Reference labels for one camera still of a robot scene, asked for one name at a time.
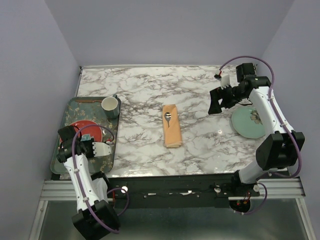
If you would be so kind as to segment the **silver metal spoon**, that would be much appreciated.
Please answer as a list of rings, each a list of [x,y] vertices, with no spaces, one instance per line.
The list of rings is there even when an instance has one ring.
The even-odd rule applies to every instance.
[[[164,114],[164,119],[166,120],[168,127],[170,127],[170,120],[171,120],[171,118],[172,118],[172,114],[171,114],[170,112],[166,112],[166,113]]]

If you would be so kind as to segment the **peach cloth napkin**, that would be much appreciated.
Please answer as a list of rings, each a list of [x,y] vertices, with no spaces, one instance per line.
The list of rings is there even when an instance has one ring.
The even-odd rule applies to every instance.
[[[171,113],[171,120],[169,127],[165,120],[164,114],[166,112]],[[162,107],[162,122],[163,122],[163,134],[164,145],[166,148],[177,148],[182,145],[182,133],[178,116],[178,109],[175,104],[164,105]]]

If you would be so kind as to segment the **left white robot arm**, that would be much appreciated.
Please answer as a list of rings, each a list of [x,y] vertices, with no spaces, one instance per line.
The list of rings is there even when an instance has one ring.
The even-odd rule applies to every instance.
[[[58,135],[61,144],[56,158],[66,168],[76,195],[77,213],[71,218],[74,227],[86,240],[119,233],[119,217],[108,203],[109,180],[101,171],[94,174],[89,171],[88,158],[110,155],[110,143],[82,141],[81,130],[72,125],[59,129]]]

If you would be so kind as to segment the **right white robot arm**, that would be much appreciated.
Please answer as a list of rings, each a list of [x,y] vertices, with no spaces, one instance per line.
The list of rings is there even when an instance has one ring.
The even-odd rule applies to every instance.
[[[255,152],[255,161],[237,172],[238,179],[230,183],[230,191],[241,196],[269,171],[285,169],[301,163],[301,149],[305,142],[302,132],[295,131],[285,119],[273,91],[272,81],[267,76],[256,75],[252,63],[236,67],[238,85],[231,86],[230,77],[222,70],[214,78],[220,86],[211,90],[209,115],[230,109],[243,99],[249,99],[260,117],[266,138]]]

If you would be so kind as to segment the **red and teal plate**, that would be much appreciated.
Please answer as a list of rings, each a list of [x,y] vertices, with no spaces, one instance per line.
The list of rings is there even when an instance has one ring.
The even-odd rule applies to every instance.
[[[61,125],[61,128],[65,127],[65,126],[75,126],[75,129],[77,130],[77,128],[83,128],[85,126],[89,126],[89,125],[97,125],[96,122],[91,121],[91,120],[77,120],[74,121],[72,123],[65,123]],[[93,139],[94,142],[102,142],[103,141],[103,131],[101,128],[99,127],[94,127],[94,126],[90,126],[85,128],[84,130],[81,131],[81,133],[78,134],[78,137],[81,137],[81,141],[89,141],[91,139]]]

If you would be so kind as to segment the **mint green floral plate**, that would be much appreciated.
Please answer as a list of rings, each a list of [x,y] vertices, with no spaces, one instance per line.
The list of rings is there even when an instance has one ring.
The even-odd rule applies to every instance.
[[[266,134],[260,116],[253,107],[237,108],[232,113],[231,123],[233,128],[247,139],[259,139]]]

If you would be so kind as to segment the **floral teal serving tray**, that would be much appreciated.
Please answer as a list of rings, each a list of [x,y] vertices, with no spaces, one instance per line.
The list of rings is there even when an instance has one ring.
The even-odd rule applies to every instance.
[[[79,103],[75,102],[76,99],[87,99],[87,100],[103,100],[104,97],[74,97],[72,98],[65,109],[65,113],[62,119],[62,124],[71,124],[78,120],[90,120],[97,125],[105,126],[109,128],[116,138],[118,135],[119,119],[107,119],[104,110],[101,107],[101,102],[94,103]],[[100,156],[87,158],[88,168],[91,174],[96,172],[108,173],[114,166],[115,151],[116,151],[116,139],[112,139],[111,134],[101,129],[103,133],[102,142],[111,146],[112,154],[108,156]]]

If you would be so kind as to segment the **grey-green ceramic mug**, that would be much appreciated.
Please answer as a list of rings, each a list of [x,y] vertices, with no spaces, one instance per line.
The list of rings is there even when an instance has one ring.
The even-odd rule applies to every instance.
[[[120,100],[116,94],[105,97],[101,102],[101,107],[108,119],[116,119],[120,115]]]

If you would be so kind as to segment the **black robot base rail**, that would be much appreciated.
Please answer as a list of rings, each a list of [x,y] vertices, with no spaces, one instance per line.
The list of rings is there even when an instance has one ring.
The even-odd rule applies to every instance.
[[[130,209],[228,208],[230,202],[258,197],[256,184],[241,183],[237,173],[173,176],[111,177],[110,188],[124,187],[110,194],[115,206]]]

